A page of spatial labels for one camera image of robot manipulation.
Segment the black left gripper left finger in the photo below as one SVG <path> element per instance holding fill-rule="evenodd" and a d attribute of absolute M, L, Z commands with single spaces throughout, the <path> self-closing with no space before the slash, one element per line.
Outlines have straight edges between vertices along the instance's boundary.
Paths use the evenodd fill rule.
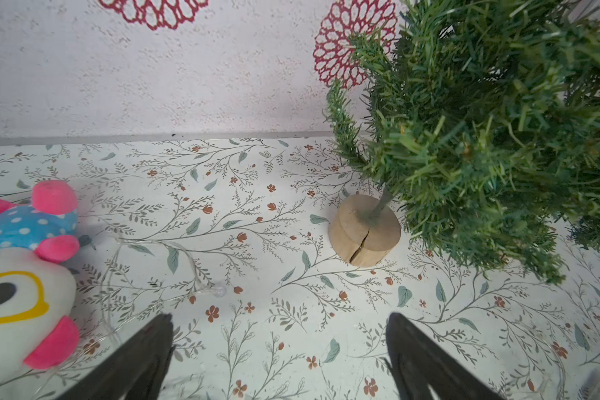
<path fill-rule="evenodd" d="M 160 314 L 60 398 L 156 399 L 175 346 L 173 317 Z"/>

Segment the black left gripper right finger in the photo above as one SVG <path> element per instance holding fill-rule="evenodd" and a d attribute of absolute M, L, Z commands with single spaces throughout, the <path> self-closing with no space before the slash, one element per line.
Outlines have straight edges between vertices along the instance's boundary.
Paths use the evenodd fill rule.
<path fill-rule="evenodd" d="M 401 399 L 500 398 L 400 313 L 389 316 L 386 345 Z"/>

